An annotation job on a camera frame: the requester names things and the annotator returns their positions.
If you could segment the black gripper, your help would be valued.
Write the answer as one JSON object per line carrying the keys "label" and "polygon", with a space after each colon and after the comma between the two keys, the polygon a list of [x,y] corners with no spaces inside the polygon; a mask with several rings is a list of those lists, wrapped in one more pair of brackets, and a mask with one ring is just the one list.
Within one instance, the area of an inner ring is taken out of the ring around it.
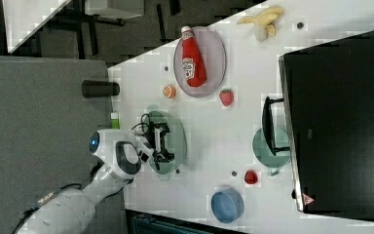
{"label": "black gripper", "polygon": [[146,137],[150,145],[154,148],[153,162],[157,171],[161,169],[161,163],[169,163],[174,159],[174,154],[170,153],[166,147],[165,136],[170,133],[167,123],[148,124]]}

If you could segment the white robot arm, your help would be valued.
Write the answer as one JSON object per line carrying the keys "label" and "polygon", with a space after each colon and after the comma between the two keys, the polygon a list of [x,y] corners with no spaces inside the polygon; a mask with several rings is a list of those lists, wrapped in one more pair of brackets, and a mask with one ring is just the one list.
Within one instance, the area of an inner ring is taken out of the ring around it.
{"label": "white robot arm", "polygon": [[82,234],[95,215],[95,207],[121,191],[153,161],[156,167],[171,154],[166,149],[167,123],[149,123],[146,132],[135,129],[99,130],[90,140],[90,152],[103,162],[84,189],[65,185],[49,193],[26,211],[12,234]]}

